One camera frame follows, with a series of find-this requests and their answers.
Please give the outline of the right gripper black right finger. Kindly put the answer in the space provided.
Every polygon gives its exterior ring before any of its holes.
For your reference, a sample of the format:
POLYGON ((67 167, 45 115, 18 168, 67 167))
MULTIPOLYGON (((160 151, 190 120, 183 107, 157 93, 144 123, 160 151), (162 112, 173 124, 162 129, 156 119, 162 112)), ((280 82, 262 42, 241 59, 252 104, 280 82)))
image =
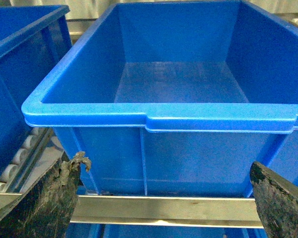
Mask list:
POLYGON ((267 237, 298 238, 298 186, 257 161, 251 165, 250 181, 267 237))

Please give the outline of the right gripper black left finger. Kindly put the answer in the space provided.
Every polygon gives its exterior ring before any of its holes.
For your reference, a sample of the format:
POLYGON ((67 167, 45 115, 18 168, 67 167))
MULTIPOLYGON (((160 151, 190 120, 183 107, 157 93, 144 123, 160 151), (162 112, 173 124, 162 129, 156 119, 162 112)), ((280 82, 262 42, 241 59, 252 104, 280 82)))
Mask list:
POLYGON ((91 160, 79 151, 58 158, 20 197, 0 209, 0 238, 63 238, 78 201, 80 166, 91 160))

